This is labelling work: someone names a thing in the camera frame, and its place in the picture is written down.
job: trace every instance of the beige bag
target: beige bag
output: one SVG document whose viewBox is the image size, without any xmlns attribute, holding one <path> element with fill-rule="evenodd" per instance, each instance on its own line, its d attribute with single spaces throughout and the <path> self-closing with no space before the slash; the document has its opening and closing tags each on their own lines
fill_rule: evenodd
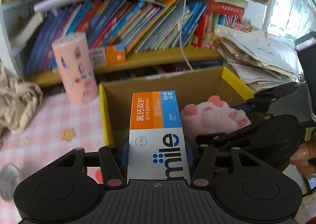
<svg viewBox="0 0 316 224">
<path fill-rule="evenodd" d="M 0 135 L 5 128 L 12 134 L 22 133 L 39 110 L 42 99 L 43 93 L 36 83 L 8 77 L 0 63 Z"/>
</svg>

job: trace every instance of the kids toothpaste box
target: kids toothpaste box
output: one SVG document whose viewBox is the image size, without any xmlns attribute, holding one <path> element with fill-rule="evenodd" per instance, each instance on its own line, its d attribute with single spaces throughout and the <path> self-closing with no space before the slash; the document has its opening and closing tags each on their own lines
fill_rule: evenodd
<svg viewBox="0 0 316 224">
<path fill-rule="evenodd" d="M 134 93 L 127 179 L 179 178 L 190 183 L 175 92 Z"/>
</svg>

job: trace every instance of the white cable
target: white cable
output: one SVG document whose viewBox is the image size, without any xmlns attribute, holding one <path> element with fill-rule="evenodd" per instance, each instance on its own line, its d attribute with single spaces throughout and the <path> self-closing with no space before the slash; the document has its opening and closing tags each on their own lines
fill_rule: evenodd
<svg viewBox="0 0 316 224">
<path fill-rule="evenodd" d="M 183 1 L 183 13 L 182 13 L 182 18 L 181 18 L 181 21 L 180 21 L 180 50 L 181 50 L 181 53 L 184 57 L 184 60 L 186 61 L 186 64 L 188 65 L 188 67 L 193 71 L 193 68 L 192 66 L 190 65 L 188 59 L 186 58 L 185 54 L 184 54 L 184 51 L 183 51 L 183 46 L 182 46 L 182 23 L 184 21 L 184 15 L 185 15 L 185 6 L 186 6 L 186 0 Z"/>
</svg>

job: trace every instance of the finger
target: finger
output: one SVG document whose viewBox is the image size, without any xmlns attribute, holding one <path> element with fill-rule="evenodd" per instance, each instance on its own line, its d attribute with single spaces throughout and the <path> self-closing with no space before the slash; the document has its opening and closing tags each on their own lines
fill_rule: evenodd
<svg viewBox="0 0 316 224">
<path fill-rule="evenodd" d="M 316 169 L 314 165 L 308 166 L 296 166 L 298 172 L 305 176 L 305 178 L 315 178 L 316 177 Z"/>
<path fill-rule="evenodd" d="M 308 161 L 316 157 L 316 141 L 308 141 L 290 157 L 291 161 Z"/>
<path fill-rule="evenodd" d="M 308 161 L 292 161 L 291 159 L 290 159 L 290 163 L 293 165 L 297 165 L 297 166 L 308 166 L 309 165 Z"/>
</svg>

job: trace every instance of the table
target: table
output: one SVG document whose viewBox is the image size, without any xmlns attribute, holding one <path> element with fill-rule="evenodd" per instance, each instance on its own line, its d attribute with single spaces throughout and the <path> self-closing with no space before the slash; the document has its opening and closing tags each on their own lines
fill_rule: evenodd
<svg viewBox="0 0 316 224">
<path fill-rule="evenodd" d="M 70 128 L 76 137 L 70 142 L 62 140 L 63 131 Z M 99 98 L 86 105 L 70 104 L 66 94 L 45 98 L 42 108 L 22 134 L 12 135 L 7 130 L 2 138 L 0 169 L 13 163 L 25 178 L 76 147 L 83 147 L 86 152 L 97 151 L 104 146 Z M 95 180 L 97 172 L 99 168 L 88 168 L 88 175 Z M 19 221 L 16 207 L 0 199 L 0 222 L 17 224 Z"/>
</svg>

